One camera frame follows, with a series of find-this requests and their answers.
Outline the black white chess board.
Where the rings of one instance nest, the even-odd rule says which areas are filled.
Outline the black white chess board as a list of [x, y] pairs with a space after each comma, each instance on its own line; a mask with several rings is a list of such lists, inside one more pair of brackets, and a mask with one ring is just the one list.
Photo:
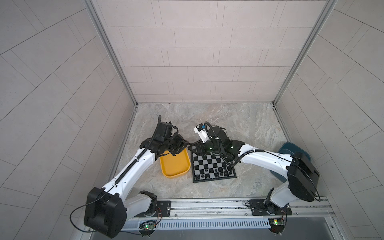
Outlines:
[[202, 155], [200, 145], [188, 147], [193, 165], [193, 183], [234, 179], [237, 177], [234, 167], [228, 166], [219, 156]]

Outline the yellow plastic tray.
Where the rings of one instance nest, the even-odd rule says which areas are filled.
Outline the yellow plastic tray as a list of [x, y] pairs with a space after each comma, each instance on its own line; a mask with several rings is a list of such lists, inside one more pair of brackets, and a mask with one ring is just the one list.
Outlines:
[[166, 178], [173, 179], [185, 175], [191, 168], [191, 160], [187, 149], [173, 156], [168, 151], [160, 157], [161, 170]]

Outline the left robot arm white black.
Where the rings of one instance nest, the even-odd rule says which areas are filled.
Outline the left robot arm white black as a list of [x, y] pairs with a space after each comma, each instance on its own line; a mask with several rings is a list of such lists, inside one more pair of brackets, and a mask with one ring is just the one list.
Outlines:
[[135, 197], [127, 196], [141, 175], [161, 155], [173, 156], [188, 145], [171, 122], [157, 123], [153, 135], [144, 140], [131, 161], [102, 188], [94, 187], [87, 195], [84, 225], [109, 238], [123, 229], [126, 220], [139, 214], [152, 216], [157, 213], [157, 196], [141, 191]]

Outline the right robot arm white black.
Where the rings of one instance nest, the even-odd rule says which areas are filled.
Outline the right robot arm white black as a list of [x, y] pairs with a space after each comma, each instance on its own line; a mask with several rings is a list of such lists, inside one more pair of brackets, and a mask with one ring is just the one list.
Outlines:
[[194, 132], [200, 137], [194, 153], [203, 157], [213, 155], [217, 160], [217, 163], [201, 160], [201, 177], [207, 178], [209, 167], [214, 167], [214, 174], [221, 175], [229, 173], [237, 164], [245, 163], [268, 169], [286, 179], [278, 188], [269, 191], [261, 211], [280, 215], [286, 213], [284, 208], [292, 201], [321, 201], [317, 190], [320, 174], [303, 153], [289, 155], [258, 149], [229, 139], [224, 128], [211, 126], [208, 122], [194, 127]]

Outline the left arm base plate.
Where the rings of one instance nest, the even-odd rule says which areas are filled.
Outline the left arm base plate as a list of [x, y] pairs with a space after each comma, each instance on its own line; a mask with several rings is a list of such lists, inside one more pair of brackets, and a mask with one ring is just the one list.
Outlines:
[[136, 215], [136, 218], [154, 218], [159, 217], [160, 213], [162, 217], [169, 217], [171, 212], [171, 201], [157, 201], [155, 212], [152, 214], [140, 213]]

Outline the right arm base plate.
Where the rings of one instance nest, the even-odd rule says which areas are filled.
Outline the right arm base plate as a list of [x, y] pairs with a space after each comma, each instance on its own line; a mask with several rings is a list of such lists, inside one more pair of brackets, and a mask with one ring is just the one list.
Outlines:
[[265, 204], [265, 200], [249, 200], [245, 206], [251, 209], [252, 216], [290, 216], [292, 209], [289, 204], [280, 208], [272, 203]]

